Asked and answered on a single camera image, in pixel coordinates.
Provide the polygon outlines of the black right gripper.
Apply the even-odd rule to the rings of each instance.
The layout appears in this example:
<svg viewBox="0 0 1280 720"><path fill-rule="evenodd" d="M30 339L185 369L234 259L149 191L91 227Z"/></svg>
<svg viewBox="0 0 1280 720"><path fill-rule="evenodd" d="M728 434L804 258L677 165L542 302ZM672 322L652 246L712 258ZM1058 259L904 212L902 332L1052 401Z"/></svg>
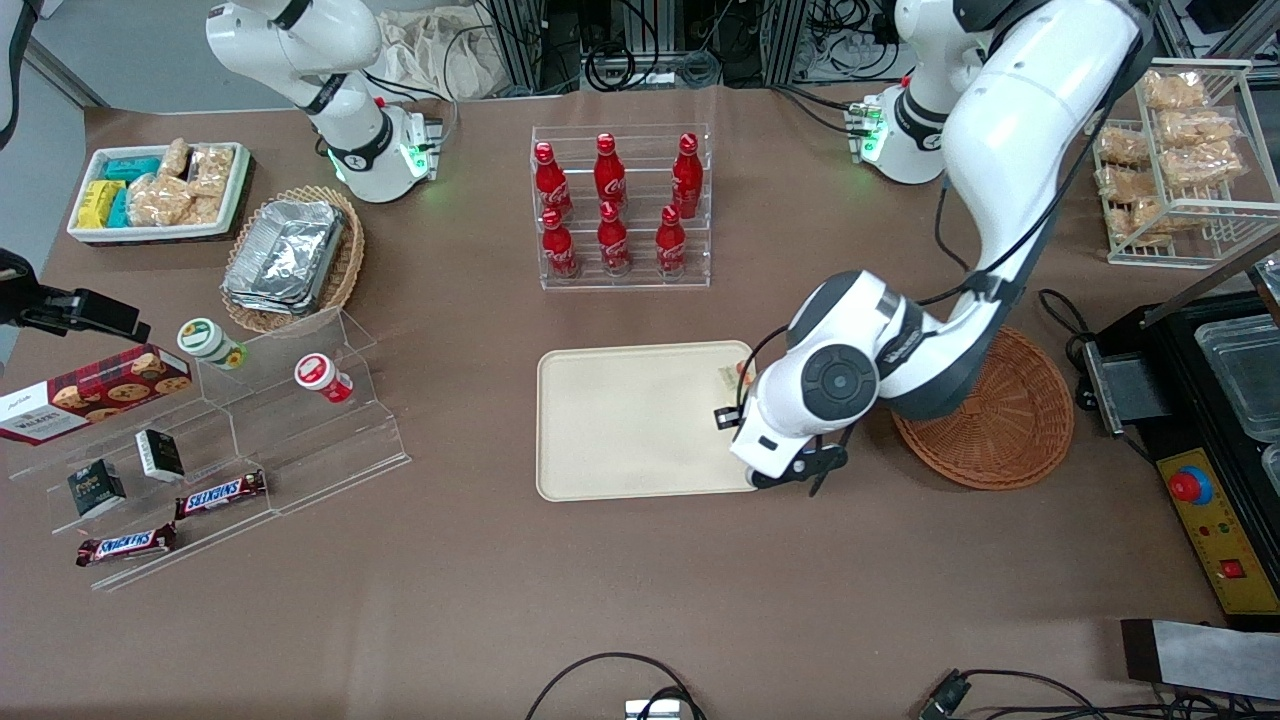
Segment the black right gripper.
<svg viewBox="0 0 1280 720"><path fill-rule="evenodd" d="M138 345L147 342L151 334L151 327L140 319L137 307L96 291L50 290L46 296L32 265L5 249L1 250L1 324L56 336L93 331Z"/></svg>

